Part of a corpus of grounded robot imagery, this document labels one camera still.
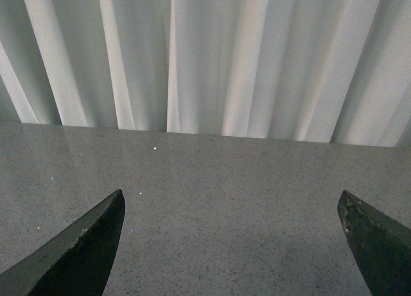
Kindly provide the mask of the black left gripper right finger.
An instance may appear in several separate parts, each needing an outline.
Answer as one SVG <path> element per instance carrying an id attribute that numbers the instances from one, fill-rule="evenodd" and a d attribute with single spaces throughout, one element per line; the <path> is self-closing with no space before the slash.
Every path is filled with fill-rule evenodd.
<path id="1" fill-rule="evenodd" d="M 337 211 L 371 295 L 410 295 L 410 229 L 348 191 Z"/>

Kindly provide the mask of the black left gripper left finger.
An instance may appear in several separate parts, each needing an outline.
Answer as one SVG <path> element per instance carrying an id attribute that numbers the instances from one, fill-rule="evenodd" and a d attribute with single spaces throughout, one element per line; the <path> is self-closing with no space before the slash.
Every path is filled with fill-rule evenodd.
<path id="1" fill-rule="evenodd" d="M 125 199 L 117 190 L 1 274 L 1 295 L 102 295 L 118 250 Z"/>

